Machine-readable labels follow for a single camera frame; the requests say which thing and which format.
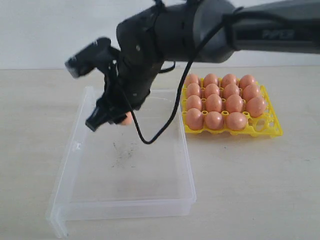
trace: egg tray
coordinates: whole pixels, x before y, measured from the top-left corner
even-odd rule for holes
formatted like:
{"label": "egg tray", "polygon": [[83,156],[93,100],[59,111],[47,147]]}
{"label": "egg tray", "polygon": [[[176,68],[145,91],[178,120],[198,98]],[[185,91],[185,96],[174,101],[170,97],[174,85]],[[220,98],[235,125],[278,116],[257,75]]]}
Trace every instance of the egg tray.
{"label": "egg tray", "polygon": [[[203,87],[204,79],[201,78],[201,90],[202,93],[204,92],[205,88]],[[221,81],[222,78],[219,78],[219,87],[221,86]],[[224,117],[224,126],[220,130],[212,130],[206,126],[205,121],[203,121],[203,128],[200,130],[192,130],[188,127],[186,124],[186,114],[187,114],[187,97],[186,97],[186,91],[187,88],[184,85],[182,89],[182,94],[181,94],[181,105],[182,105],[182,119],[183,119],[183,124],[184,124],[184,131],[187,134],[200,134],[204,131],[210,132],[212,134],[220,134],[223,132],[229,132],[231,135],[236,136],[239,134],[243,135],[251,135],[253,137],[258,137],[258,136],[270,136],[270,137],[278,137],[283,135],[283,130],[281,128],[281,125],[278,121],[277,115],[275,113],[275,110],[270,102],[270,98],[268,96],[267,90],[265,86],[259,85],[260,86],[260,92],[261,95],[264,97],[264,99],[267,102],[267,107],[264,111],[264,113],[259,116],[259,117],[251,117],[250,114],[246,111],[243,111],[242,113],[247,117],[248,119],[248,124],[245,126],[243,130],[240,131],[234,131],[229,128],[227,128],[226,125],[226,118],[229,115],[229,112],[225,111],[225,103],[226,100],[222,98],[223,96],[223,91],[224,89],[220,87],[220,97],[222,98],[222,107],[223,111],[221,112],[222,116]],[[202,114],[204,117],[208,114],[206,111],[206,99],[202,98]]]}

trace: plastic box lid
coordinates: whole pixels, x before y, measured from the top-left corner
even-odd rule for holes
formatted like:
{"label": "plastic box lid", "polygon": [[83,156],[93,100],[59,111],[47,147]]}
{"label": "plastic box lid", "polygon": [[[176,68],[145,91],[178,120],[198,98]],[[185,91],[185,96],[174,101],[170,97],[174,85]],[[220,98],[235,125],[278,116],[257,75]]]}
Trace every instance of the plastic box lid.
{"label": "plastic box lid", "polygon": [[[86,87],[51,196],[46,219],[58,238],[66,221],[188,215],[196,201],[182,113],[151,145],[134,124],[85,126],[101,91]],[[151,139],[168,120],[174,90],[152,90],[136,111]]]}

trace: plastic egg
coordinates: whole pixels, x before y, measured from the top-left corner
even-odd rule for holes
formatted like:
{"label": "plastic egg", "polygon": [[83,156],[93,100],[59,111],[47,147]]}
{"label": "plastic egg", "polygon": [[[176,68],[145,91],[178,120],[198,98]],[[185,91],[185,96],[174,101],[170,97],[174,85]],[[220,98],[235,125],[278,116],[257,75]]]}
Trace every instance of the plastic egg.
{"label": "plastic egg", "polygon": [[257,84],[250,84],[242,91],[242,98],[249,102],[249,100],[253,99],[254,97],[261,96],[260,93],[260,86]]}
{"label": "plastic egg", "polygon": [[219,85],[218,77],[213,73],[210,73],[207,76],[205,76],[205,78],[203,80],[203,87],[204,88],[206,88],[209,84]]}
{"label": "plastic egg", "polygon": [[241,131],[248,124],[247,117],[241,112],[233,112],[226,117],[226,126],[233,131]]}
{"label": "plastic egg", "polygon": [[221,113],[217,111],[209,112],[205,116],[204,122],[206,126],[212,130],[219,130],[219,129],[223,129],[224,127],[224,117],[221,115]]}
{"label": "plastic egg", "polygon": [[217,94],[211,94],[205,102],[207,112],[222,112],[222,99]]}
{"label": "plastic egg", "polygon": [[237,77],[234,74],[227,74],[222,78],[221,87],[225,88],[229,84],[237,84]]}
{"label": "plastic egg", "polygon": [[244,90],[250,84],[255,84],[255,83],[256,83],[256,79],[254,78],[254,76],[248,74],[248,75],[243,76],[240,79],[239,88]]}
{"label": "plastic egg", "polygon": [[125,118],[125,120],[123,120],[121,122],[121,125],[130,125],[130,124],[132,124],[133,117],[132,117],[131,112],[128,111],[125,115],[126,115],[126,118]]}
{"label": "plastic egg", "polygon": [[188,111],[189,109],[198,109],[202,110],[202,101],[201,98],[198,97],[197,95],[191,95],[188,97],[186,100],[186,110]]}
{"label": "plastic egg", "polygon": [[186,78],[184,80],[184,84],[186,87],[188,87],[190,84],[200,85],[200,79],[196,74],[190,73],[190,74],[188,74],[188,76],[186,76]]}
{"label": "plastic egg", "polygon": [[225,102],[225,110],[228,111],[229,113],[234,113],[234,112],[242,112],[243,110],[243,105],[244,102],[242,98],[237,95],[233,94]]}
{"label": "plastic egg", "polygon": [[199,98],[202,96],[201,88],[197,83],[190,83],[186,88],[186,97],[189,98],[192,95],[196,95]]}
{"label": "plastic egg", "polygon": [[260,117],[267,108],[267,102],[262,96],[256,96],[246,103],[245,110],[251,117]]}
{"label": "plastic egg", "polygon": [[230,83],[223,90],[223,98],[228,99],[228,97],[230,97],[233,94],[239,95],[240,90],[239,90],[239,87],[237,86],[237,84]]}
{"label": "plastic egg", "polygon": [[208,98],[211,94],[220,95],[220,88],[214,83],[206,86],[204,90],[204,98]]}
{"label": "plastic egg", "polygon": [[196,108],[191,108],[186,112],[185,120],[191,130],[200,130],[204,126],[204,116]]}

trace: white table surface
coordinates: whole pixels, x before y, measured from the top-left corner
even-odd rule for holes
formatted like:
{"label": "white table surface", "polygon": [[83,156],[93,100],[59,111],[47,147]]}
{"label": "white table surface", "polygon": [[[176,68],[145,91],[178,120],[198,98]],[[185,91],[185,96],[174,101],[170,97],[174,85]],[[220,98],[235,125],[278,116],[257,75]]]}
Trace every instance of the white table surface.
{"label": "white table surface", "polygon": [[[189,216],[71,221],[68,239],[319,239],[320,68],[192,71],[253,74],[284,135],[188,135],[197,193]],[[153,87],[176,88],[181,74],[161,75]],[[55,239],[45,212],[87,85],[102,87],[101,75],[74,80],[65,70],[0,70],[1,240]]]}

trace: robotic arm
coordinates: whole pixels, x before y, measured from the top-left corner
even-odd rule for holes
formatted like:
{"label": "robotic arm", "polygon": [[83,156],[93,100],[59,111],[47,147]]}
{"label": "robotic arm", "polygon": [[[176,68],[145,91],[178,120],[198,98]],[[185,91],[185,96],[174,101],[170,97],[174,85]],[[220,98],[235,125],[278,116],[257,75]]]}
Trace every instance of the robotic arm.
{"label": "robotic arm", "polygon": [[187,0],[169,7],[155,2],[117,26],[120,50],[103,37],[65,63],[74,78],[93,69],[105,75],[104,93],[86,120],[92,131],[107,122],[119,124],[127,112],[139,110],[165,61],[222,63],[240,50],[320,54],[320,0],[249,8],[235,8],[228,0]]}

